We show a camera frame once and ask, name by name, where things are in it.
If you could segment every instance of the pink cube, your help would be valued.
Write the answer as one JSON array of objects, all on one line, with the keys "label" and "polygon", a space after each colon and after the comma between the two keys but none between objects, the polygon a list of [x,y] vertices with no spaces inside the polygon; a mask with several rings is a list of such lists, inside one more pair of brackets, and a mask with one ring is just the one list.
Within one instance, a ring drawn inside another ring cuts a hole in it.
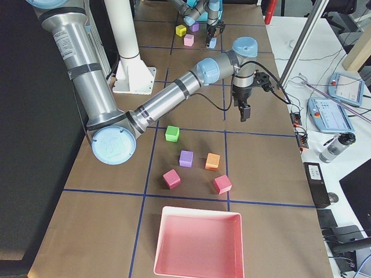
[{"label": "pink cube", "polygon": [[227,192],[232,188],[232,183],[227,175],[222,175],[221,177],[216,178],[213,182],[213,185],[218,194]]},{"label": "pink cube", "polygon": [[190,35],[190,34],[187,34],[184,36],[184,45],[186,46],[192,46],[193,43],[194,43],[194,36],[193,35]]},{"label": "pink cube", "polygon": [[173,189],[177,185],[180,185],[180,182],[181,182],[180,177],[174,169],[168,171],[167,173],[165,173],[162,176],[163,176],[163,179],[165,180],[166,184],[168,185],[168,187],[170,189]]}]

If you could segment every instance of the orange cube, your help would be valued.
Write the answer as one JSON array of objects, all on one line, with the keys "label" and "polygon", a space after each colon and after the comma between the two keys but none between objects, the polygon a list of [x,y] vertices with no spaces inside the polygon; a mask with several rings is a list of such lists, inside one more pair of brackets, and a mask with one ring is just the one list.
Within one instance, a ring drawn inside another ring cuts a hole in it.
[{"label": "orange cube", "polygon": [[218,170],[219,160],[220,160],[220,155],[215,155],[213,153],[209,153],[208,158],[206,160],[205,169],[213,170],[213,171]]}]

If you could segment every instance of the green cube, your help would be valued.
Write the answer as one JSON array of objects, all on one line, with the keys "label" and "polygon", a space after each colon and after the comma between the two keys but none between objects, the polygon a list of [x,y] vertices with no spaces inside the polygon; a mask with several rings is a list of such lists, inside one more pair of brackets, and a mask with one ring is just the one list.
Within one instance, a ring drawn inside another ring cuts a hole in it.
[{"label": "green cube", "polygon": [[170,142],[178,142],[179,138],[179,127],[168,126],[165,132],[165,139]]}]

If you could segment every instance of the blue joint cap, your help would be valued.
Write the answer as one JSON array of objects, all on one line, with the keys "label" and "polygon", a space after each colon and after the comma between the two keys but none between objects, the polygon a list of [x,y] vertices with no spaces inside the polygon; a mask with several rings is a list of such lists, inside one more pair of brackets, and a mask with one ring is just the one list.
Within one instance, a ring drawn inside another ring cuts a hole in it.
[{"label": "blue joint cap", "polygon": [[257,41],[249,36],[242,36],[236,39],[232,49],[235,53],[244,57],[257,57]]},{"label": "blue joint cap", "polygon": [[134,135],[120,126],[107,126],[93,136],[93,153],[100,161],[110,165],[124,163],[136,148]]},{"label": "blue joint cap", "polygon": [[188,26],[192,26],[196,21],[190,17],[190,16],[185,16],[184,17],[184,22],[188,25]]},{"label": "blue joint cap", "polygon": [[197,74],[203,75],[203,84],[215,83],[219,80],[220,70],[218,63],[212,58],[205,58],[196,65]]},{"label": "blue joint cap", "polygon": [[55,9],[65,4],[67,0],[26,0],[32,6],[40,9]]},{"label": "blue joint cap", "polygon": [[220,3],[219,0],[210,0],[209,9],[213,10],[214,12],[219,11],[219,7],[220,7],[219,3]]}]

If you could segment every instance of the red cube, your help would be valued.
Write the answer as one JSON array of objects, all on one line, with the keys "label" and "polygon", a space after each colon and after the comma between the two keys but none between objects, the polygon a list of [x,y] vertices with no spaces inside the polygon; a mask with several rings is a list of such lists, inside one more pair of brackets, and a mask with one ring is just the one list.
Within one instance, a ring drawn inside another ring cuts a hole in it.
[{"label": "red cube", "polygon": [[222,175],[221,177],[216,178],[213,182],[213,185],[218,194],[227,192],[232,188],[232,183],[227,175]]},{"label": "red cube", "polygon": [[168,171],[162,176],[170,189],[173,189],[174,187],[179,185],[181,182],[179,175],[176,173],[174,169]]}]

